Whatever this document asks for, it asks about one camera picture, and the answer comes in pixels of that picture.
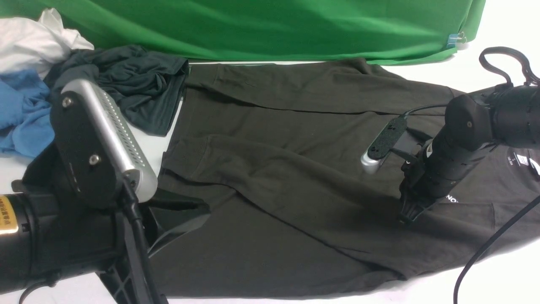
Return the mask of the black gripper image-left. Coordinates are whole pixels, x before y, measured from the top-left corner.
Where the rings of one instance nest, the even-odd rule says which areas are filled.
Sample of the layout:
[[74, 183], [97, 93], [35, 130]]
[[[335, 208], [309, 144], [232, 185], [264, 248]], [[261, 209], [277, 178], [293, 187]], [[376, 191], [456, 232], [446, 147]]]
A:
[[119, 197], [124, 215], [125, 250], [98, 276], [118, 304], [167, 304], [152, 273], [150, 258], [210, 217], [203, 200], [158, 189], [147, 202], [125, 187]]

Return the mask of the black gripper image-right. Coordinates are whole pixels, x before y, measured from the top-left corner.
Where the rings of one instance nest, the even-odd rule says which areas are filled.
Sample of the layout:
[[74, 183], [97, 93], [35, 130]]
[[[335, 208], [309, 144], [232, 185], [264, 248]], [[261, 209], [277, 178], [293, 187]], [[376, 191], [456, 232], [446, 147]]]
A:
[[404, 163], [400, 184], [401, 211], [397, 221], [410, 225], [436, 202], [445, 198], [476, 166], [496, 148], [483, 143], [468, 150], [464, 141], [453, 135], [437, 135], [416, 160]]

